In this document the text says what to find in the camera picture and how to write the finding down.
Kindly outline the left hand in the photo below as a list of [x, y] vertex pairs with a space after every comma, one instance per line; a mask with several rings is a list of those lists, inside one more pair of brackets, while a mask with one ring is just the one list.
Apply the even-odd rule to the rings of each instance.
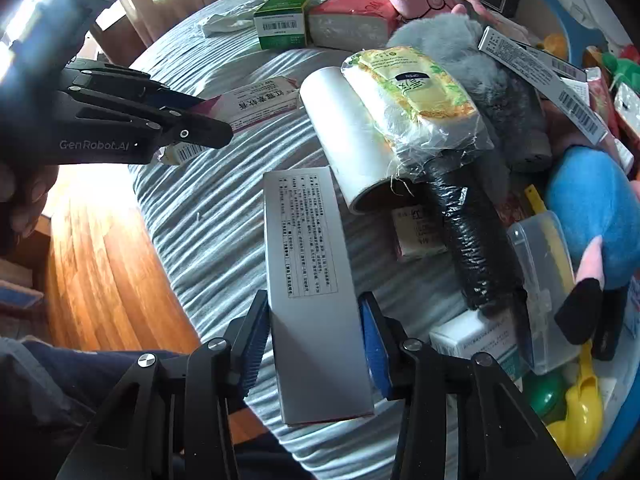
[[35, 231], [58, 166], [10, 166], [1, 163], [1, 255]]

